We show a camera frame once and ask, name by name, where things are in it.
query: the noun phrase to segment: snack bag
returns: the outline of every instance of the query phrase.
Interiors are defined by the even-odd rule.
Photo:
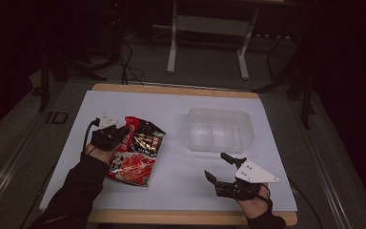
[[[126,135],[111,160],[107,176],[117,181],[148,186],[157,152],[165,133],[149,121],[126,117],[130,133]]]

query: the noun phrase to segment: dark background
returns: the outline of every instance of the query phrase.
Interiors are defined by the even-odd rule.
[[[78,3],[0,0],[0,119],[31,91],[29,75],[39,70],[47,41],[75,58],[86,56]],[[122,19],[144,35],[152,23],[170,24],[172,1],[133,0],[129,6]],[[320,14],[305,41],[315,63],[314,89],[366,187],[366,1]]]

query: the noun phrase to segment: transparent plastic bin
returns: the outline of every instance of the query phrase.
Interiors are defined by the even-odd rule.
[[[254,141],[251,117],[245,112],[191,108],[189,122],[192,151],[243,153]]]

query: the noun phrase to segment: wire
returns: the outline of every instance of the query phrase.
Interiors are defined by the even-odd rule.
[[[82,146],[82,154],[83,152],[85,151],[85,147],[86,147],[86,144],[88,143],[88,135],[89,135],[89,132],[91,131],[91,127],[94,125],[94,126],[99,126],[100,124],[100,119],[99,118],[96,118],[94,121],[92,121],[88,128],[86,129],[86,132],[85,132],[85,139],[83,140],[83,146]]]
[[[96,149],[96,147],[94,146],[93,149],[91,149],[86,155],[90,155],[94,150]]]
[[[132,48],[131,48],[131,46],[129,46],[125,42],[123,42],[122,45],[126,46],[130,50],[130,55],[129,55],[127,61],[124,60],[124,58],[120,55],[120,63],[122,65],[122,67],[123,67],[123,72],[121,74],[121,83],[128,85],[129,84],[129,81],[127,79],[127,72],[126,72],[126,70],[127,70],[128,66],[129,66],[130,60],[132,58]]]
[[[314,212],[317,222],[319,223],[319,228],[323,229],[323,224],[322,224],[322,220],[319,217],[319,214],[317,213],[316,209],[314,208],[314,206],[312,205],[312,203],[305,197],[305,195],[301,192],[301,190],[295,185],[295,183],[288,177],[288,180],[290,181],[291,185],[293,185],[296,190],[299,192],[299,194],[302,195],[302,197],[305,199],[305,201],[307,202],[307,204],[310,206],[311,210]]]
[[[129,68],[130,73],[133,75],[133,78],[136,79],[142,86],[145,86],[144,83],[140,79],[140,78],[144,77],[144,75],[145,75],[144,71],[137,69],[137,68],[133,68],[131,66],[128,66],[128,68]],[[141,75],[136,76],[136,74],[133,73],[132,70],[140,71]]]
[[[267,198],[264,198],[264,197],[262,197],[261,195],[259,195],[259,194],[256,194],[255,196],[257,197],[257,198],[260,198],[261,200],[263,200],[263,201],[265,201],[265,202],[267,202],[267,204],[269,204],[270,206],[272,206],[272,201],[270,200],[270,189],[266,186],[266,185],[264,185],[264,184],[260,184],[261,186],[263,186],[263,187],[265,187],[266,189],[267,189],[267,194],[268,194],[268,197]]]

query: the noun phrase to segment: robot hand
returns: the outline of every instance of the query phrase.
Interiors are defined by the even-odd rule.
[[[124,136],[127,135],[129,131],[129,127],[124,126],[117,129],[115,125],[93,131],[91,145],[103,151],[112,151],[123,141]]]
[[[204,171],[206,179],[213,184],[216,195],[219,197],[238,200],[253,199],[258,197],[257,193],[263,183],[279,182],[277,177],[258,167],[246,157],[238,159],[221,153],[221,158],[234,164],[238,170],[235,173],[235,182],[233,183],[217,181],[216,177]]]

